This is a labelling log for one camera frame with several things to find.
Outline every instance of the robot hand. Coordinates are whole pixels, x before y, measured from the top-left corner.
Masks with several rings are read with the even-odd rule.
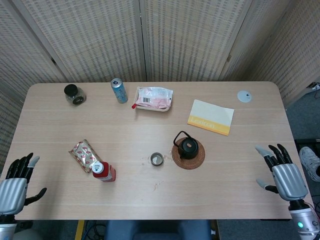
[[[269,145],[276,157],[263,147],[255,146],[268,165],[275,186],[266,184],[261,179],[257,179],[256,182],[263,189],[279,194],[282,199],[290,202],[289,212],[302,240],[319,240],[319,218],[312,206],[310,208],[303,200],[308,194],[308,189],[301,173],[297,165],[292,162],[287,150],[281,144],[277,146],[281,152],[276,147]]]
[[[39,194],[27,197],[27,188],[32,172],[39,157],[33,153],[15,160],[9,167],[5,180],[0,183],[0,240],[10,240],[16,228],[15,215],[20,213],[24,206],[38,201],[47,188]]]

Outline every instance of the round rattan mat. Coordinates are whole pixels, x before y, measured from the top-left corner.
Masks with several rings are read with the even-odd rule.
[[[184,139],[186,139],[186,137],[183,137],[178,141],[176,141],[176,144],[179,145]],[[178,147],[173,145],[172,151],[171,151],[172,159],[175,162],[175,164],[177,164],[180,168],[188,169],[188,170],[196,169],[204,162],[205,156],[206,156],[205,148],[198,140],[196,142],[198,143],[198,146],[199,146],[199,152],[198,152],[198,155],[192,159],[180,158],[180,155],[178,153]]]

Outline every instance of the yellow envelope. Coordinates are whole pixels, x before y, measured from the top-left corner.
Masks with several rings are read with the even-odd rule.
[[[234,111],[231,108],[194,100],[188,124],[228,136]]]

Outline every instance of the white sneaker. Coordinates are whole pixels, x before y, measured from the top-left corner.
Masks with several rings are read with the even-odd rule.
[[[320,183],[320,176],[316,173],[317,168],[320,166],[320,158],[307,146],[300,149],[299,157],[310,178]]]

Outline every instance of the red bottle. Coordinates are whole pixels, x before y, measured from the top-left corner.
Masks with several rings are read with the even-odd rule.
[[[105,161],[96,161],[92,165],[92,174],[102,182],[113,182],[116,180],[116,170]]]

